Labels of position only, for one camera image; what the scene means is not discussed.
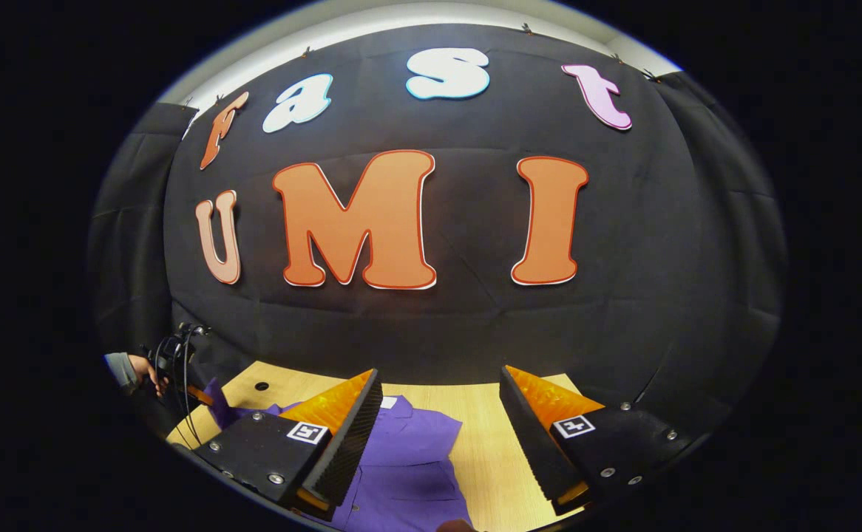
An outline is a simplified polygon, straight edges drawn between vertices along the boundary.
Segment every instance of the person's arm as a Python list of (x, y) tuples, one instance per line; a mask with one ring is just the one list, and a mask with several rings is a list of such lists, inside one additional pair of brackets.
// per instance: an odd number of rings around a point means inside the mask
[(124, 394), (130, 395), (141, 383), (128, 353), (109, 353), (106, 355), (106, 363)]

